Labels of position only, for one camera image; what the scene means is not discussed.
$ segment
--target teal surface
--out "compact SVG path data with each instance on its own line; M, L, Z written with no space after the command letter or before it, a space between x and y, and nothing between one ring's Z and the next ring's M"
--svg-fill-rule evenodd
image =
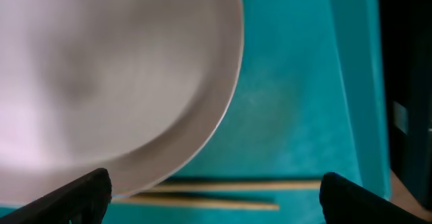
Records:
M388 197L376 0L243 1L245 47L234 98L215 135L175 176L289 179L335 171ZM341 13L350 3L347 16L357 20ZM323 223L318 194L214 194L278 203L280 211L112 204L104 223Z

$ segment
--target chopsticks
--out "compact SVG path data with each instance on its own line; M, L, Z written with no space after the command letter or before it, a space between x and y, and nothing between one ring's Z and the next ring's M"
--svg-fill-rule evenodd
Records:
M178 194L173 195L173 193L317 190L320 185L321 180L165 182L146 190L144 193L126 198L114 198L113 201L124 204L277 211L279 210L279 205L270 202L226 200L200 196L181 196Z
M115 202L124 204L148 204L157 206L194 207L194 208L222 208L277 211L278 204L243 200L223 200L217 198L203 198L190 196L150 196L136 195L117 199Z
M216 192L319 189L321 180L161 183L146 192Z

